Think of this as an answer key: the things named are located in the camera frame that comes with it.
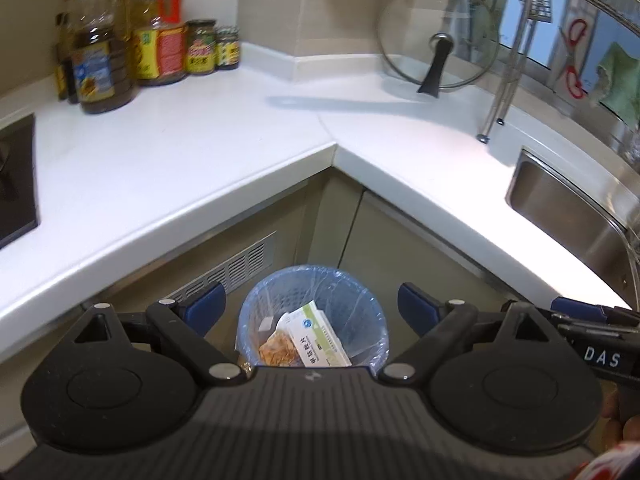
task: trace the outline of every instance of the trash can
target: trash can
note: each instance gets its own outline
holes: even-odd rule
[[[324,311],[351,364],[369,366],[377,374],[389,354],[382,307],[352,276],[322,266],[289,267],[254,286],[242,304],[236,336],[237,350],[247,363],[264,364],[258,352],[262,343],[258,330],[264,328],[265,320],[272,333],[284,313],[312,300]]]

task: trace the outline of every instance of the white countertop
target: white countertop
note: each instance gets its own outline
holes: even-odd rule
[[[145,89],[119,110],[88,116],[57,102],[51,85],[0,100],[0,125],[36,112],[41,220],[0,250],[0,355],[332,164],[539,306],[557,296],[624,305],[504,201],[523,144],[546,149],[568,173],[592,169],[594,186],[608,174],[519,110],[510,114],[517,127],[500,128],[489,147],[477,142],[491,101],[481,89],[434,100],[376,73],[293,84],[241,68]]]

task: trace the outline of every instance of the soy sauce bottle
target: soy sauce bottle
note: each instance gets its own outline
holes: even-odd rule
[[[71,53],[74,41],[74,17],[76,16],[75,0],[65,0],[63,12],[56,16],[58,25],[58,44],[56,53],[58,55],[58,70],[62,76],[66,97],[71,104],[78,104],[78,92],[76,91],[76,78],[74,67],[71,61]]]
[[[79,0],[72,61],[82,109],[100,114],[133,98],[128,0]]]

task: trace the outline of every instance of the sink basin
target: sink basin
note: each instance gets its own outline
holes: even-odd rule
[[[507,203],[579,258],[637,309],[625,229],[556,170],[523,150]]]

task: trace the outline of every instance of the jar lid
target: jar lid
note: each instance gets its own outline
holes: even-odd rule
[[[421,86],[431,65],[441,66],[440,90],[473,83],[488,72],[499,40],[482,0],[390,0],[378,19],[378,44],[389,68]],[[448,51],[441,47],[447,43]]]
[[[237,25],[222,25],[216,29],[218,34],[238,34],[240,28]]]
[[[187,25],[189,27],[215,27],[216,20],[189,20]]]

